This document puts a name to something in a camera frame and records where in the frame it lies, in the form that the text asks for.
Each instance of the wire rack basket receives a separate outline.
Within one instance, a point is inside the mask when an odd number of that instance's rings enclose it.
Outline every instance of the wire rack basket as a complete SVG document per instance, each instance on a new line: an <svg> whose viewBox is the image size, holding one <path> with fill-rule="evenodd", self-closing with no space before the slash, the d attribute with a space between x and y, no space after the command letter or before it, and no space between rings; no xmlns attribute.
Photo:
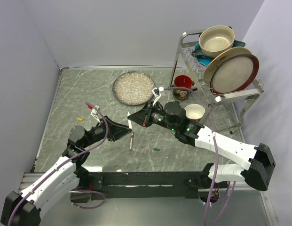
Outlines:
<svg viewBox="0 0 292 226"><path fill-rule="evenodd" d="M213 88L210 88L209 84L207 84L203 78L206 66L199 63L197 59L192 56L194 47L198 44L198 37L203 31L204 30L184 32L180 37L169 86L173 85L176 66L181 56L198 92L204 97L207 106L212 112L218 115L220 125L216 125L217 131L220 132L230 129L230 133L234 133L243 124L244 114L264 92L263 85L260 84L259 79L254 79L252 82L253 87L250 85L248 89L222 95L213 93ZM184 42L185 38L188 36L192 37L192 39L196 39L196 41ZM235 102L245 103L239 113L239 121L235 119L235 110L233 106ZM207 117L208 110L206 110L200 122L204 123Z"/></svg>

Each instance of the marble tabletop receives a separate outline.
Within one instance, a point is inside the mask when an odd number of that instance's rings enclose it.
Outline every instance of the marble tabletop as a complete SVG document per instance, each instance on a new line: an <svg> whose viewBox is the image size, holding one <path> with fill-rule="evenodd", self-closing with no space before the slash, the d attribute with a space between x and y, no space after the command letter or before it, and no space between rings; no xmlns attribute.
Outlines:
<svg viewBox="0 0 292 226"><path fill-rule="evenodd" d="M104 115L115 122L128 125L127 112L134 113L142 106L127 106L120 103L113 96L112 84L125 71L137 71L150 76L156 86L166 87L169 83L171 68L138 68L138 69L66 69L62 71L62 78L45 129L35 172L46 172L61 156L67 145L71 128L81 125L87 130L97 124L90 115L90 109L85 102L99 105ZM186 69L177 69L175 76L188 75ZM160 98L162 105L173 100L170 91ZM200 103L199 99L190 95L188 100L181 101L185 107L190 103ZM220 107L213 112L216 128L220 129L231 124L235 119L233 109L227 112ZM205 125L210 126L207 118ZM99 148L94 149L84 167L94 171L201 171L209 162L215 162L215 153L205 149L182 144L174 137L174 132L152 125L148 128L133 123L134 151L129 151L130 136L123 137L116 142L105 141ZM241 134L237 131L231 135L228 130L223 135L241 141ZM229 160L220 157L220 164Z"/></svg>

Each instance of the dish rack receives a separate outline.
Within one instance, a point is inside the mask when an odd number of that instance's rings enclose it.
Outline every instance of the dish rack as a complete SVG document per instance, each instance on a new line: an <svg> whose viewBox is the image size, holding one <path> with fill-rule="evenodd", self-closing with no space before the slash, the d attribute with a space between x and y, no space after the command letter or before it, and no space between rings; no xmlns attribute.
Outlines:
<svg viewBox="0 0 292 226"><path fill-rule="evenodd" d="M254 79L252 85L254 89L247 89L237 92L230 92L221 95L216 95L212 92L212 88L204 81L203 75L206 69L206 66L199 63L196 58L192 56L192 52L194 51L194 47L199 41L187 41L184 42L185 38L188 36L192 36L189 40L192 40L194 37L196 39L199 38L199 35L204 30L197 30L197 31L189 31L184 32L179 39L178 48L174 60L174 65L171 73L171 78L169 82L169 86L173 85L174 75L176 71L176 66L179 60L179 56L185 62L185 65L189 71L190 78L194 81L195 86L200 93L201 96L204 97L207 106L212 110L216 109L223 109L226 111L227 116L230 112L230 109L233 107L233 104L236 102L245 102L244 107L240 111L240 119L237 122L236 120L232 120L233 123L228 123L223 128L217 128L217 132L221 132L224 130L230 129L230 133L233 134L236 130L238 130L244 122L244 115L247 110L254 104L254 102L260 97L260 95L264 92L263 84L260 84L259 79ZM200 120L200 123L203 123L204 120L208 117L208 110L206 109L204 116Z"/></svg>

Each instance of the speckled round mat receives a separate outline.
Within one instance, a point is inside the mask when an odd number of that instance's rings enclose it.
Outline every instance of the speckled round mat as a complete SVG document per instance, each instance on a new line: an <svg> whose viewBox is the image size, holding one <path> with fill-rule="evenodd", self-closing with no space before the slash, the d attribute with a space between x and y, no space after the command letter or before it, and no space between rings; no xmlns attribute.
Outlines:
<svg viewBox="0 0 292 226"><path fill-rule="evenodd" d="M116 99L126 105L142 105L149 101L155 87L153 80L140 72L125 72L113 83L112 93Z"/></svg>

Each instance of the white cup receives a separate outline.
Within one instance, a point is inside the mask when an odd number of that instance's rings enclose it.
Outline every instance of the white cup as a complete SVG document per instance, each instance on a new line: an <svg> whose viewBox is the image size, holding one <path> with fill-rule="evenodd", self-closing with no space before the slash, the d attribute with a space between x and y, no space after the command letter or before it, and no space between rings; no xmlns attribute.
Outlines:
<svg viewBox="0 0 292 226"><path fill-rule="evenodd" d="M195 121L200 121L205 114L205 108L197 104L188 105L184 109L187 118Z"/></svg>

